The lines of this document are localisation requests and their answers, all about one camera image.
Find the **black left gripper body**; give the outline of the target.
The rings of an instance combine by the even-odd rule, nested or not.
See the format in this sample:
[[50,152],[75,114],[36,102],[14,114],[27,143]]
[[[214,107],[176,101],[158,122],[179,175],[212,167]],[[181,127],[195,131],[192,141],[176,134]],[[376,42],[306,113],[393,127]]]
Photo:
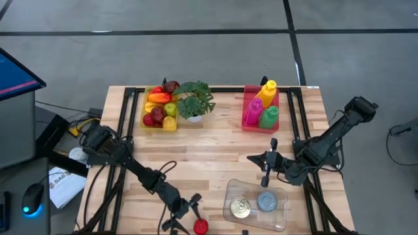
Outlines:
[[162,225],[161,228],[163,231],[172,229],[172,221],[181,219],[186,213],[189,212],[192,205],[195,203],[199,204],[202,196],[199,193],[195,193],[189,201],[184,198],[171,198],[169,204],[166,204],[169,211],[172,213],[171,217],[167,219]]

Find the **silver tin can blue label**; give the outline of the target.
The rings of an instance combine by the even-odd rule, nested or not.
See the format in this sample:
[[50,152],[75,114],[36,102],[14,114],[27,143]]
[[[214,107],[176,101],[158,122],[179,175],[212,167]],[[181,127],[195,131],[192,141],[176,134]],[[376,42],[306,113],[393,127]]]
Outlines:
[[262,212],[272,212],[278,205],[278,199],[270,192],[263,192],[257,197],[257,205]]

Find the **green plastic bottle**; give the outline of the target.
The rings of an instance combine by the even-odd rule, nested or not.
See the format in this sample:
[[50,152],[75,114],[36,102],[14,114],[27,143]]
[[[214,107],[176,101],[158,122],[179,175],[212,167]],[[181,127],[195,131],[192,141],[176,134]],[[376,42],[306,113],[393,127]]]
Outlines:
[[277,106],[270,106],[264,109],[259,120],[259,128],[272,129],[278,122],[279,108]]

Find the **gold pull-tab tin can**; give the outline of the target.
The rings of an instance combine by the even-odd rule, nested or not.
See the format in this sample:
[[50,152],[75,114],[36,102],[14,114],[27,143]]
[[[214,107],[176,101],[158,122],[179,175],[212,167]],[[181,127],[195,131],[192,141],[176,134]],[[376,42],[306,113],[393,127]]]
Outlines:
[[246,218],[251,212],[249,200],[241,196],[234,198],[230,203],[230,211],[238,219]]

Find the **pink plastic bottle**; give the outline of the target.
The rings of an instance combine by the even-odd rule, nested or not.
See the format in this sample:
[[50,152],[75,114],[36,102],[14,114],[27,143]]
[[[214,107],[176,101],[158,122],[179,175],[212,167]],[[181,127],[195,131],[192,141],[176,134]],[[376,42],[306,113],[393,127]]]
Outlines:
[[260,115],[263,113],[263,102],[260,98],[254,98],[249,104],[244,114],[245,125],[256,125],[259,122]]

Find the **clear plastic tray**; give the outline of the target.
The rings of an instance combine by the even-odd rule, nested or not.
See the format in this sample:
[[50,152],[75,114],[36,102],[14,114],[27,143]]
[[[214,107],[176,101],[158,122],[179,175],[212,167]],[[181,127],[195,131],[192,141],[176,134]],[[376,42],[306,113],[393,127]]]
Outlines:
[[[257,197],[260,193],[270,192],[278,199],[278,205],[272,212],[263,212],[257,205]],[[250,214],[244,219],[236,218],[230,211],[230,203],[236,197],[244,197],[249,200],[251,207]],[[287,191],[277,187],[261,187],[260,185],[247,183],[244,181],[232,179],[228,182],[223,204],[223,217],[225,220],[248,225],[257,228],[263,228],[276,232],[282,232],[287,225],[287,212],[289,210],[289,201]]]

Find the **yellow plastic bottle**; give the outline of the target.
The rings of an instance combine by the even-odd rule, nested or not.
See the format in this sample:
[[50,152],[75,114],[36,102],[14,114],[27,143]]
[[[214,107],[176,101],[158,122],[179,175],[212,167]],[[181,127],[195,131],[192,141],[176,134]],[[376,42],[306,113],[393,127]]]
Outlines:
[[262,86],[255,97],[261,99],[263,108],[268,108],[276,96],[276,93],[277,83],[274,80],[269,80]]

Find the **yellow toy lemon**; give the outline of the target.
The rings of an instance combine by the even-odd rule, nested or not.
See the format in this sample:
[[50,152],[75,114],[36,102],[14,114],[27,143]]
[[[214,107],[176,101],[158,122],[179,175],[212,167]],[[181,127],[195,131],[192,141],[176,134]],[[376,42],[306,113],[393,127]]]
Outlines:
[[175,131],[177,129],[176,119],[172,116],[166,116],[163,120],[164,131]]

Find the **artificial green potted plant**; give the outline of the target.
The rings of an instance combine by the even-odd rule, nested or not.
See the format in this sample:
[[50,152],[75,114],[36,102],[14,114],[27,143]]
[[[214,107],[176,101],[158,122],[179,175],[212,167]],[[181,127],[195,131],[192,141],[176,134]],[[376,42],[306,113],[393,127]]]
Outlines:
[[210,86],[201,81],[183,83],[173,95],[178,97],[179,115],[190,123],[200,122],[216,106]]

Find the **dark red toy pear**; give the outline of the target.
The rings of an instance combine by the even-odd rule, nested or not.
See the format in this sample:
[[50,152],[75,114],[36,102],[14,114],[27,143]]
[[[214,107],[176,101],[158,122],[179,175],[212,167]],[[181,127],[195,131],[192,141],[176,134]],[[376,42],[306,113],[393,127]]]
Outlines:
[[167,116],[162,106],[152,108],[150,115],[155,123],[162,123],[164,118]]

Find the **red orange toy fruit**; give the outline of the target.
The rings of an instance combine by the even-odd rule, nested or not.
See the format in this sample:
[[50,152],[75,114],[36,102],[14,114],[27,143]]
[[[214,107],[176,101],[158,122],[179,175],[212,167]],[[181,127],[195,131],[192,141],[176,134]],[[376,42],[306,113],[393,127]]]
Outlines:
[[157,104],[166,104],[172,100],[172,95],[169,93],[150,93],[148,101]]

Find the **shiny red toy fruit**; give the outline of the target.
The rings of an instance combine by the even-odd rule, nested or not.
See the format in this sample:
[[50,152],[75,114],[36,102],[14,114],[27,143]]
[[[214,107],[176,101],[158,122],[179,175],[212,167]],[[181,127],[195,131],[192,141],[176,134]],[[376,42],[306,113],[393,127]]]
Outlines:
[[163,84],[163,89],[166,93],[173,94],[176,89],[180,87],[180,84],[177,81],[168,81]]

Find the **red translucent plastic tray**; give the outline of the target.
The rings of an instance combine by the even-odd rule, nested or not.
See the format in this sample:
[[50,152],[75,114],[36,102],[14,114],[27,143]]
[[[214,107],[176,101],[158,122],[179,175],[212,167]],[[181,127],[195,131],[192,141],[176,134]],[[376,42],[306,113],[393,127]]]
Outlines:
[[[261,90],[261,88],[262,88],[262,86],[253,86],[253,85],[246,85],[245,86],[245,88],[244,88],[244,101],[243,101],[243,105],[242,105],[241,128],[242,128],[243,131],[247,131],[247,132],[272,134],[279,129],[279,117],[278,117],[278,122],[275,124],[275,126],[272,129],[259,128],[259,122],[256,125],[245,125],[245,123],[244,123],[244,114],[246,113],[246,110],[248,108],[248,104],[254,98],[256,98],[255,96],[258,94],[258,92]],[[277,88],[276,96],[274,97],[270,106],[277,106],[279,108],[279,96],[280,96],[279,93],[280,92]]]

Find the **white cup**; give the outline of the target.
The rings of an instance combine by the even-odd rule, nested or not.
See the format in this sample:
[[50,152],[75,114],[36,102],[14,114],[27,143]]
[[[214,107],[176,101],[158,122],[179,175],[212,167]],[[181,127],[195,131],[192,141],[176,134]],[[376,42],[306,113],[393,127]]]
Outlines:
[[75,161],[86,162],[88,159],[87,153],[80,147],[75,147],[69,152],[69,158]]

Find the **computer monitor blue screen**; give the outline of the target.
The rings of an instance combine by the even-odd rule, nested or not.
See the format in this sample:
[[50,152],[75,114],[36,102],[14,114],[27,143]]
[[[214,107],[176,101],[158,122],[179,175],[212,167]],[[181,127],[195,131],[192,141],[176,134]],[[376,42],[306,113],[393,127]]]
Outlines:
[[46,82],[0,48],[0,101],[46,87]]

